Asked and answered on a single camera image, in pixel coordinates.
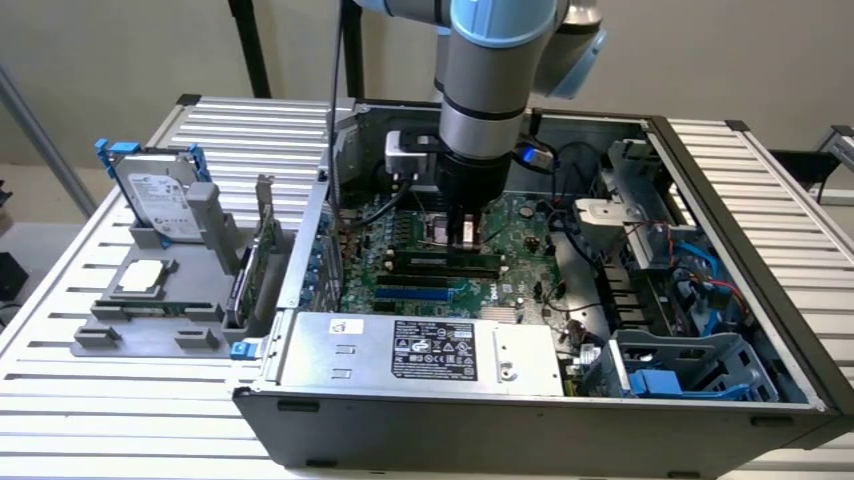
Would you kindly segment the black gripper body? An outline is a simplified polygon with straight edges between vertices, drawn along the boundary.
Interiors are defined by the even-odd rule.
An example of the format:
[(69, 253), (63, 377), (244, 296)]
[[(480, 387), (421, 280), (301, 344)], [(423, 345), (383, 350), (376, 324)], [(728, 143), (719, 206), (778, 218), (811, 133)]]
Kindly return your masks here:
[(503, 193), (510, 163), (510, 154), (490, 159), (474, 159), (452, 152), (439, 156), (436, 186), (453, 217), (479, 215)]

